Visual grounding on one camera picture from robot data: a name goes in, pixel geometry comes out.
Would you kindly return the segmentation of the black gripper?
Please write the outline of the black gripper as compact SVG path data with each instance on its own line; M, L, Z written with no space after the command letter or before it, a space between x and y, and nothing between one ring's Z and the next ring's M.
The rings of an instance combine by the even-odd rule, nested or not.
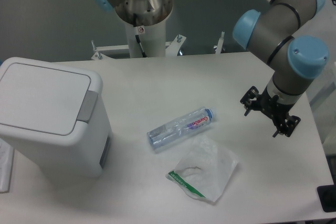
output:
M295 115L289 115L293 104L279 103L277 95L270 96L267 88L260 94L255 86L252 86L241 98L240 103L245 108L244 116L250 111L261 111L265 116L272 119L276 131L273 137L285 135L290 137L296 126L300 123L301 118Z

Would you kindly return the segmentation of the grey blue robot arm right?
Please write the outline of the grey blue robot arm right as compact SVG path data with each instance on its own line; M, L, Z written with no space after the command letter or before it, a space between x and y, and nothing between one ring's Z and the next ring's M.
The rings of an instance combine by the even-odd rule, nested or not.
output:
M269 66L274 74L263 92L251 87L241 98L246 112L270 118L276 134L290 136L300 123L290 110L329 61L328 46L319 38L295 37L322 10L326 0L267 0L270 9L244 13L233 38Z

